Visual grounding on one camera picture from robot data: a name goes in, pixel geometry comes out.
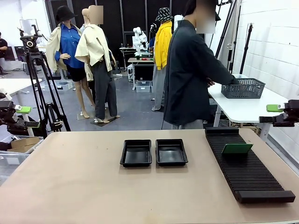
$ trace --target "white brick wall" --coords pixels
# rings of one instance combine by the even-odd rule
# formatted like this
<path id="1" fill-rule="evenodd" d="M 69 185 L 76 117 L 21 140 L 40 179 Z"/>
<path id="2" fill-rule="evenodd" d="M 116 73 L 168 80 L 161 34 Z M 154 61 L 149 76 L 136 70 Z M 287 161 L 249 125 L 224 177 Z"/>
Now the white brick wall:
<path id="1" fill-rule="evenodd" d="M 249 23 L 253 23 L 244 75 L 288 99 L 299 99 L 299 0 L 243 0 L 234 73 L 239 73 Z M 270 135 L 299 161 L 299 125 Z"/>

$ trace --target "person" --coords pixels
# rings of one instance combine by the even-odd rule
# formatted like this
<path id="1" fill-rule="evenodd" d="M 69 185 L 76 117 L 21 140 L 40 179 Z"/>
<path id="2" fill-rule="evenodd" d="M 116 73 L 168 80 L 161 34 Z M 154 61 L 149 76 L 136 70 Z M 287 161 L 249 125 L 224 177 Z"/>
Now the person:
<path id="1" fill-rule="evenodd" d="M 238 81 L 216 59 L 196 27 L 215 18 L 217 0 L 189 0 L 173 33 L 165 78 L 164 120 L 173 129 L 201 129 L 210 112 L 208 87 Z"/>
<path id="2" fill-rule="evenodd" d="M 57 65 L 67 70 L 75 84 L 76 95 L 78 97 L 82 114 L 84 118 L 89 118 L 85 109 L 81 88 L 85 91 L 92 106 L 95 103 L 87 84 L 86 73 L 88 66 L 84 62 L 75 58 L 77 45 L 80 40 L 81 31 L 71 23 L 71 19 L 76 15 L 67 7 L 61 6 L 57 10 L 56 20 L 59 22 L 58 27 L 52 32 L 46 48 L 46 56 L 50 68 L 57 70 Z"/>
<path id="3" fill-rule="evenodd" d="M 170 14 L 169 8 L 159 9 L 156 21 L 161 22 L 161 26 L 156 35 L 155 47 L 154 47 L 154 74 L 153 74 L 153 86 L 155 105 L 151 109 L 152 111 L 159 111 L 163 104 L 164 98 L 164 81 L 166 75 L 167 55 L 168 47 L 172 37 L 171 20 L 173 17 Z"/>
<path id="4" fill-rule="evenodd" d="M 4 58 L 6 55 L 7 50 L 7 42 L 6 40 L 1 38 L 1 32 L 0 32 L 0 58 Z M 0 75 L 5 75 L 3 72 L 3 68 L 0 66 Z"/>

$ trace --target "gray trousers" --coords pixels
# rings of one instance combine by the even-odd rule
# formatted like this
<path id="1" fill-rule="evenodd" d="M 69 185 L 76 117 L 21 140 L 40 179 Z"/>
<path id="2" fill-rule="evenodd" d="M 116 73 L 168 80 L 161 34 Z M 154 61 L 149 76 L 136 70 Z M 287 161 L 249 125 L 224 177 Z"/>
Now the gray trousers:
<path id="1" fill-rule="evenodd" d="M 117 115 L 116 88 L 112 71 L 107 71 L 105 60 L 92 66 L 95 87 L 95 117 L 105 119 L 105 100 L 111 117 Z"/>
<path id="2" fill-rule="evenodd" d="M 164 81 L 166 76 L 166 67 L 158 70 L 156 64 L 154 64 L 153 74 L 153 88 L 155 105 L 152 110 L 158 111 L 161 106 L 164 105 Z"/>
<path id="3" fill-rule="evenodd" d="M 172 130 L 183 130 L 183 129 L 203 129 L 203 121 L 195 120 L 194 122 L 185 124 L 185 125 L 172 125 Z"/>

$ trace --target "black tray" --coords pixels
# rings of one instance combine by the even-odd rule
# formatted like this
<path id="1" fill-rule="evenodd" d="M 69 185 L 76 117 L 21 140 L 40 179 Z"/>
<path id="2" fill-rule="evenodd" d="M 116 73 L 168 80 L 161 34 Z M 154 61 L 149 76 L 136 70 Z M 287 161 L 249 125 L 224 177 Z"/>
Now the black tray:
<path id="1" fill-rule="evenodd" d="M 125 140 L 121 165 L 124 167 L 148 167 L 151 162 L 150 140 Z"/>
<path id="2" fill-rule="evenodd" d="M 184 166 L 188 162 L 188 159 L 183 140 L 157 140 L 156 159 L 159 166 Z"/>
<path id="3" fill-rule="evenodd" d="M 206 128 L 206 139 L 238 202 L 294 202 L 295 195 L 291 191 L 283 189 L 252 150 L 250 150 L 248 154 L 222 154 L 226 144 L 246 143 L 239 135 L 238 128 Z"/>

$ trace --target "beige jacket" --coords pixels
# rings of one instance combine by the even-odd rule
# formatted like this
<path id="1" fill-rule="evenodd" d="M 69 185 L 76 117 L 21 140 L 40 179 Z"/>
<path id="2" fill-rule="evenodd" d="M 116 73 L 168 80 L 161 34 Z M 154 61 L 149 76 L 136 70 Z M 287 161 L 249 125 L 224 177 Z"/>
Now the beige jacket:
<path id="1" fill-rule="evenodd" d="M 55 60 L 56 51 L 60 50 L 61 24 L 62 23 L 59 23 L 57 28 L 55 28 L 51 33 L 51 36 L 48 40 L 47 47 L 46 47 L 47 61 L 50 69 L 53 70 L 54 72 L 57 71 L 57 66 L 63 70 L 67 70 L 66 65 L 64 64 L 62 59 L 60 59 L 58 62 Z M 71 25 L 77 29 L 79 36 L 81 36 L 82 33 L 80 29 L 73 24 Z M 92 81 L 93 74 L 87 64 L 85 64 L 85 72 L 86 72 L 87 81 Z"/>
<path id="2" fill-rule="evenodd" d="M 75 58 L 93 66 L 103 56 L 106 61 L 107 71 L 111 71 L 109 48 L 104 31 L 94 24 L 85 25 L 85 30 L 77 46 Z"/>

